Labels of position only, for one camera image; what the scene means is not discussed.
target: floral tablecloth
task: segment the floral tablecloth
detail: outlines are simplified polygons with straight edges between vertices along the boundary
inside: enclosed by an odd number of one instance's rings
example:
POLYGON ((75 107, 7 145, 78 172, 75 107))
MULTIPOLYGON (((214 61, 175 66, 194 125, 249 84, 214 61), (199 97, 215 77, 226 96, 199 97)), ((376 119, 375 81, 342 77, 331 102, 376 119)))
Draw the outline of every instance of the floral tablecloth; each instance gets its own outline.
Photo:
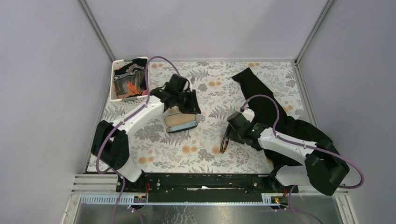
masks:
MULTIPOLYGON (((239 84, 231 79, 247 67, 265 83, 296 119, 306 118, 290 62, 175 62, 181 75, 188 77, 197 90, 202 114, 198 127, 179 133, 166 133, 164 118, 177 113, 172 108, 129 135, 130 156, 145 172, 174 173, 262 173, 272 170, 263 151, 230 142, 224 154, 220 141, 227 117, 244 103, 239 84)), ((150 87, 162 86, 174 73, 166 62, 149 65, 150 87)), ((102 119, 112 121, 133 107, 115 107, 107 102, 102 119)), ((96 172, 96 157, 91 156, 88 172, 96 172)), ((100 163, 101 170, 107 166, 100 163)))

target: white wall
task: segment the white wall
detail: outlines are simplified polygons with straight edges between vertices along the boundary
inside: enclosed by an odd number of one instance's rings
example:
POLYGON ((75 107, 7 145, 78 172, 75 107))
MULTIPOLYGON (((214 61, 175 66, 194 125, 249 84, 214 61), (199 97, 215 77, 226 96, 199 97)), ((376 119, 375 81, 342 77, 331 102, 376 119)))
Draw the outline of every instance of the white wall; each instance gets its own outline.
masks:
POLYGON ((76 0, 0 3, 0 223, 59 223, 110 61, 76 0))
POLYGON ((336 1, 301 63, 320 128, 366 175, 350 191, 360 224, 395 222, 395 12, 394 0, 336 1))
POLYGON ((294 59, 326 0, 87 2, 118 59, 294 59))

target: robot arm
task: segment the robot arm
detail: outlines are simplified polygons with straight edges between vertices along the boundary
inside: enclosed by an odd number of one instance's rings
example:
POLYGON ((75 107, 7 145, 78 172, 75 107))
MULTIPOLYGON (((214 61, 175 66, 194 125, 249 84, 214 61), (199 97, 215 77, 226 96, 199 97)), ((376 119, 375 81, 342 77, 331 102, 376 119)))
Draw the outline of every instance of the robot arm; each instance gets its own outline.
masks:
POLYGON ((277 138, 271 127, 260 123, 252 125, 253 117, 254 112, 250 109, 236 112, 228 117, 227 121, 234 130, 234 136, 238 138, 237 142, 246 143, 257 150, 268 149, 281 153, 301 164, 301 166, 294 167, 283 164, 275 166, 271 174, 279 183, 283 186, 311 185, 325 195, 333 195, 348 174, 348 165, 338 158, 306 147, 319 147, 339 154, 331 142, 303 141, 286 134, 276 133, 287 141, 299 142, 304 146, 293 145, 277 138))
POLYGON ((195 90, 190 91, 189 87, 184 90, 187 81, 174 74, 164 88, 156 88, 150 92, 148 102, 140 104, 113 123, 105 120, 99 122, 91 153, 97 156, 106 136, 114 129, 113 124, 121 123, 111 136, 112 139, 105 144, 100 159, 129 181, 136 182, 143 171, 129 157, 128 134, 135 133, 151 119, 173 106, 178 106, 182 113, 201 113, 195 90))

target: white basket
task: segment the white basket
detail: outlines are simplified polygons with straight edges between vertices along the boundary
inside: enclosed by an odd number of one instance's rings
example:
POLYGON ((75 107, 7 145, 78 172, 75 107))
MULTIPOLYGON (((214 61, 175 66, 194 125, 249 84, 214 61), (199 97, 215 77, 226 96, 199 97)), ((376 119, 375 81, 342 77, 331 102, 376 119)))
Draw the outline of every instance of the white basket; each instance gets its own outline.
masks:
POLYGON ((117 60, 113 61, 112 64, 112 75, 111 75, 111 80, 110 80, 110 102, 114 106, 133 106, 133 105, 139 105, 141 103, 144 103, 146 101, 147 95, 146 96, 137 96, 137 97, 128 97, 128 98, 123 98, 123 99, 118 99, 117 95, 115 94, 115 88, 114 88, 114 70, 120 69, 124 67, 125 65, 131 63, 133 59, 124 59, 124 60, 117 60))

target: black fabric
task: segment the black fabric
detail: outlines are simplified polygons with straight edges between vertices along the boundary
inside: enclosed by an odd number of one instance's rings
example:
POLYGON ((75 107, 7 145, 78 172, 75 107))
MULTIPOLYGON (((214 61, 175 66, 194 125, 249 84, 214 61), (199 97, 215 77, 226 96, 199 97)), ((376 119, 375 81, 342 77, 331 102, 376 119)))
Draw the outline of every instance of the black fabric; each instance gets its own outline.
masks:
POLYGON ((119 76, 128 72, 136 72, 144 70, 147 64, 147 59, 145 58, 135 58, 131 63, 124 65, 122 68, 114 70, 114 75, 119 76))
MULTIPOLYGON (((233 76, 232 79, 240 83, 240 88, 246 99, 257 94, 263 94, 276 101, 280 112, 279 122, 276 125, 277 131, 305 141, 319 142, 320 140, 327 140, 332 142, 327 135, 315 128, 312 124, 287 116, 285 110, 274 98, 273 92, 264 83, 262 83, 256 75, 254 75, 250 68, 247 68, 243 72, 233 76)), ((276 119, 276 108, 270 100, 263 97, 257 97, 250 100, 248 105, 249 108, 255 112, 255 118, 252 121, 253 124, 262 123, 269 127, 273 126, 276 119)), ((274 165, 300 165, 297 161, 280 153, 267 149, 264 150, 264 153, 270 160, 272 160, 274 165)))

